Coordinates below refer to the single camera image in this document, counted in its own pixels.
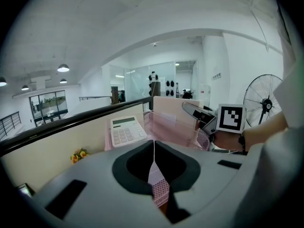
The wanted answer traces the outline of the person's beige shirt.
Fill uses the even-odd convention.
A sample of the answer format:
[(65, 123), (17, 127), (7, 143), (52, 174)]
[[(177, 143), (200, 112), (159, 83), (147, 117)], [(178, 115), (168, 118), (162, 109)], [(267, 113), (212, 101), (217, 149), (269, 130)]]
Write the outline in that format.
[(288, 127), (248, 153), (260, 150), (250, 185), (239, 205), (235, 228), (304, 227), (304, 58), (275, 89)]

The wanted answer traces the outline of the yellow flowers in white pot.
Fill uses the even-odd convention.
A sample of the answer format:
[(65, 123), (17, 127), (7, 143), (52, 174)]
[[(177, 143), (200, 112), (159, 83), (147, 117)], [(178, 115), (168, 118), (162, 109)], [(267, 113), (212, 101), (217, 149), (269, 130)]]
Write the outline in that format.
[(87, 156), (89, 156), (89, 153), (87, 152), (87, 150), (83, 149), (83, 148), (80, 148), (80, 149), (76, 150), (70, 156), (70, 159), (71, 159), (71, 162), (74, 164), (74, 163), (77, 163), (78, 161), (80, 161), (81, 159), (83, 159)]

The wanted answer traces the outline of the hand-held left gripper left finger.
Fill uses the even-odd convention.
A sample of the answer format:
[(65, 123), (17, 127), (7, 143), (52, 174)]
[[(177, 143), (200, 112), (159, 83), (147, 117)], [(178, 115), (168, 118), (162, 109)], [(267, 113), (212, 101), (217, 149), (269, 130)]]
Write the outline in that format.
[(31, 206), (51, 228), (165, 228), (148, 183), (153, 154), (145, 141), (86, 157), (48, 182)]

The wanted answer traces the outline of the black wristband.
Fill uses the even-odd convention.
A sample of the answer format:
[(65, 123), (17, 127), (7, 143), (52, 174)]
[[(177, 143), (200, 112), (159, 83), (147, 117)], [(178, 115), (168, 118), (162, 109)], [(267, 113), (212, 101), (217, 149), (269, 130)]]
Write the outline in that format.
[(238, 139), (238, 142), (241, 144), (242, 146), (242, 154), (243, 155), (247, 155), (247, 151), (246, 151), (246, 141), (245, 141), (245, 138), (243, 136), (243, 134), (241, 133), (240, 134), (240, 137)]

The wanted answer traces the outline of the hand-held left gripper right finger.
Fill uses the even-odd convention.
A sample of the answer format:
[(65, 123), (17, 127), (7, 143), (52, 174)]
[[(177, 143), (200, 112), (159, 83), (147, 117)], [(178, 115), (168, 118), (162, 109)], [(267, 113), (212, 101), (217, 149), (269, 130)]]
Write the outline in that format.
[(244, 216), (238, 214), (244, 192), (232, 194), (243, 157), (161, 141), (154, 149), (156, 164), (170, 187), (166, 216), (156, 211), (156, 225), (244, 224)]

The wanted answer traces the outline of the white cabinet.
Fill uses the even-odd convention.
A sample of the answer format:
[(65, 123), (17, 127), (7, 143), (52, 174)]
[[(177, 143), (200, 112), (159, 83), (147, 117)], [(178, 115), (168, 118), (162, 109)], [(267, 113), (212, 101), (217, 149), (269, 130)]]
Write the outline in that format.
[(200, 84), (199, 100), (204, 104), (204, 106), (209, 107), (209, 104), (210, 104), (210, 86), (209, 85)]

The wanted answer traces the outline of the short black post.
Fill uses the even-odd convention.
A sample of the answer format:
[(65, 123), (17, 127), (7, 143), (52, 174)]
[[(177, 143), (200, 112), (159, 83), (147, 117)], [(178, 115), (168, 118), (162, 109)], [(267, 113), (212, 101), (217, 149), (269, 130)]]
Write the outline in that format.
[(119, 91), (118, 91), (118, 87), (117, 86), (112, 86), (111, 87), (111, 93), (112, 93), (111, 104), (114, 105), (114, 104), (119, 103)]

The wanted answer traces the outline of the wooden desk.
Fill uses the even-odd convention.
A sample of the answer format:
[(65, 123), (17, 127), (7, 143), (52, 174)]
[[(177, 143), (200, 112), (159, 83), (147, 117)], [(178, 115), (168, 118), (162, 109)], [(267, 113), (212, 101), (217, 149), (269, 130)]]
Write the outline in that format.
[(56, 121), (54, 123), (49, 123), (43, 125), (41, 127), (36, 127), (27, 131), (24, 131), (13, 138), (6, 139), (0, 142), (0, 157), (13, 152), (17, 149), (20, 149), (30, 143), (36, 142), (43, 138), (49, 137), (56, 133), (65, 131), (69, 128), (76, 127), (78, 125), (87, 123), (92, 120), (96, 120), (98, 118), (116, 113), (121, 110), (128, 109), (130, 107), (139, 105), (139, 104), (146, 104), (146, 103), (153, 103), (153, 97), (149, 96), (146, 98), (133, 100), (124, 103), (118, 103), (111, 106), (105, 106), (101, 108), (97, 108), (94, 110), (90, 110), (87, 112), (82, 112), (76, 114), (72, 117), (62, 119)]

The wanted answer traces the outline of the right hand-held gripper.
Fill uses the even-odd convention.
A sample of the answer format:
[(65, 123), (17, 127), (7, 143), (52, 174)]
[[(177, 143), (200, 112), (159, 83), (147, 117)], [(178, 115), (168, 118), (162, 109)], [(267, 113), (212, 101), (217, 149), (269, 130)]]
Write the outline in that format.
[(199, 123), (199, 128), (208, 136), (217, 131), (242, 133), (247, 110), (243, 104), (219, 104), (217, 110), (200, 108), (188, 102), (182, 108)]

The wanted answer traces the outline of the person's right forearm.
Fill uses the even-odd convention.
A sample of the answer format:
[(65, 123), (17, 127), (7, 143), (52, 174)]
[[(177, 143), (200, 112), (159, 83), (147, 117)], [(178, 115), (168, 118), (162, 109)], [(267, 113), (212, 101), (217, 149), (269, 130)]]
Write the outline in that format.
[[(272, 135), (284, 131), (288, 127), (283, 112), (279, 112), (272, 116), (262, 124), (245, 129), (242, 134), (246, 141), (246, 151), (258, 143), (264, 143)], [(228, 133), (218, 131), (215, 133), (214, 144), (226, 150), (242, 151), (242, 146), (238, 142), (240, 133)]]

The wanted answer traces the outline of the pink cardboard box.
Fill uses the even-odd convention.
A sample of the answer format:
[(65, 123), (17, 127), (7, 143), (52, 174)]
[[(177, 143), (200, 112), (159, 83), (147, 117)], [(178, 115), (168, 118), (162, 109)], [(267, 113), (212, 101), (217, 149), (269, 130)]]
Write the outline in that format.
[(168, 96), (154, 96), (153, 97), (153, 111), (156, 114), (161, 115), (168, 120), (176, 121), (179, 124), (194, 125), (196, 120), (191, 117), (182, 108), (182, 103), (190, 103), (192, 105), (203, 108), (204, 104), (202, 101), (174, 98)]

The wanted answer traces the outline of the pink paper tray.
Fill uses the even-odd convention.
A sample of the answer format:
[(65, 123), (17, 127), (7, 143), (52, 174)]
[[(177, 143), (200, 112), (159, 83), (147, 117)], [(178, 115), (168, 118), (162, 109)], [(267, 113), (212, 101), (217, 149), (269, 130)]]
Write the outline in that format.
[[(142, 125), (147, 134), (146, 140), (167, 141), (186, 148), (198, 149), (201, 151), (207, 151), (209, 149), (209, 139), (203, 132), (195, 130), (192, 125), (188, 126), (177, 123), (176, 121), (168, 120), (152, 111), (117, 115), (114, 118), (130, 115), (135, 115)], [(115, 149), (112, 146), (110, 120), (111, 119), (107, 120), (105, 129), (105, 151)]]

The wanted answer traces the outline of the group of black caps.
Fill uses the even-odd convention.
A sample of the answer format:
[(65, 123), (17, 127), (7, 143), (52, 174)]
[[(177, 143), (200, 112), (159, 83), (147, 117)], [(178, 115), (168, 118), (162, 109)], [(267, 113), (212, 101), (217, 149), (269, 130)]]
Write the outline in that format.
[(152, 71), (148, 76), (149, 84), (150, 82), (160, 82), (161, 83), (161, 96), (163, 97), (173, 97), (174, 93), (174, 81), (168, 80), (166, 77), (159, 77), (155, 71)]

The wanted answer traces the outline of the black metal bar railing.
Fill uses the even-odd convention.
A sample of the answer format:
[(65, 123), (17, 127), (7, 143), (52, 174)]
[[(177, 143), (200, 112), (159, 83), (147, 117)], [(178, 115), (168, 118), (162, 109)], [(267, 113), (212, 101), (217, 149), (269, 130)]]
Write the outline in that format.
[(107, 98), (112, 100), (111, 96), (80, 96), (79, 101), (84, 101), (84, 100), (90, 100), (90, 99), (100, 99), (100, 98)]

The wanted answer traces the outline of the black standing floor fan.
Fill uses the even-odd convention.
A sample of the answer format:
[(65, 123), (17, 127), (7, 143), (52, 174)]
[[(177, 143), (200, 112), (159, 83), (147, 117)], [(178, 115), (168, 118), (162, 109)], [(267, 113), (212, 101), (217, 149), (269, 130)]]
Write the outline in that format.
[(250, 83), (243, 100), (247, 109), (246, 121), (250, 127), (260, 125), (282, 111), (274, 96), (274, 90), (281, 82), (279, 77), (265, 74)]

